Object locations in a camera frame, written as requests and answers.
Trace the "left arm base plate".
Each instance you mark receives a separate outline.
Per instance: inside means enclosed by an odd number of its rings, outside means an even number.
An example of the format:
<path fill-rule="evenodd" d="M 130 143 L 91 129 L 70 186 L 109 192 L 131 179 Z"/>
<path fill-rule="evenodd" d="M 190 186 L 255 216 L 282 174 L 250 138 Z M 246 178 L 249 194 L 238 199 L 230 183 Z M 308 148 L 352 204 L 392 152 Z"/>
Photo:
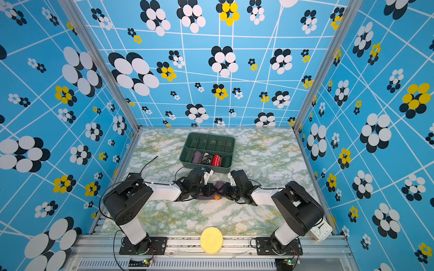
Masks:
<path fill-rule="evenodd" d="M 167 247 L 167 237 L 145 237 L 133 245 L 127 237 L 121 240 L 120 255 L 164 255 Z"/>

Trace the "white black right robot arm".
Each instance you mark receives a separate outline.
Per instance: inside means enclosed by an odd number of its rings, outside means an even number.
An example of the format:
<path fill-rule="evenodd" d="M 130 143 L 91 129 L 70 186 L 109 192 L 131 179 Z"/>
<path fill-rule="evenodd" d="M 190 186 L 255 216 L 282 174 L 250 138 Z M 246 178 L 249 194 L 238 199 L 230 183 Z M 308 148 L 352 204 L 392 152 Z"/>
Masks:
<path fill-rule="evenodd" d="M 296 238 L 305 236 L 324 219 L 322 206 L 296 181 L 282 188 L 264 189 L 253 185 L 243 170 L 231 171 L 225 184 L 224 196 L 251 206 L 271 206 L 278 209 L 284 222 L 271 235 L 278 253 Z"/>

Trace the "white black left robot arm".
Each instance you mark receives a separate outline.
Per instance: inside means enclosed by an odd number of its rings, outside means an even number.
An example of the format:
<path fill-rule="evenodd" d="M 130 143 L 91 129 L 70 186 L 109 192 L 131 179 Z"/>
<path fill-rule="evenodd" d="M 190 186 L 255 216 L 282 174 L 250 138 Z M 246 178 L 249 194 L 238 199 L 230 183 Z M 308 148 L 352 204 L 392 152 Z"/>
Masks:
<path fill-rule="evenodd" d="M 146 245 L 149 235 L 138 218 L 143 206 L 148 201 L 184 202 L 213 195 L 216 189 L 208 183 L 213 173 L 212 169 L 205 167 L 192 169 L 172 185 L 148 184 L 139 173 L 130 173 L 103 197 L 102 203 L 132 245 Z"/>

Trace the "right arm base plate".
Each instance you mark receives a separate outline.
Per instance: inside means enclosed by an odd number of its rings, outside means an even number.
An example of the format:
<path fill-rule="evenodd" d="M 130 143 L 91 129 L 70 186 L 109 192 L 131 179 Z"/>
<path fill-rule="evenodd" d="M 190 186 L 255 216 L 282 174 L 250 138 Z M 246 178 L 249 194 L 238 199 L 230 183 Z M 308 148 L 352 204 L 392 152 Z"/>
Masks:
<path fill-rule="evenodd" d="M 302 256 L 300 239 L 296 238 L 287 245 L 282 245 L 276 238 L 254 238 L 257 255 L 259 256 Z"/>

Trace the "purple teal sock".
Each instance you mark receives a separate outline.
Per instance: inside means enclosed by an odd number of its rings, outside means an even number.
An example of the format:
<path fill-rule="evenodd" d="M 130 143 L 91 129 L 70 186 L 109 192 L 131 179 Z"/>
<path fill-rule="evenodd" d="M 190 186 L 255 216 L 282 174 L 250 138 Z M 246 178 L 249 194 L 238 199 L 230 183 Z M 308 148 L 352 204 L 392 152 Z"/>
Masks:
<path fill-rule="evenodd" d="M 224 186 L 225 182 L 222 181 L 217 181 L 215 184 L 207 183 L 206 185 L 202 185 L 199 194 L 196 195 L 196 199 L 201 201 L 218 201 L 223 198 Z"/>

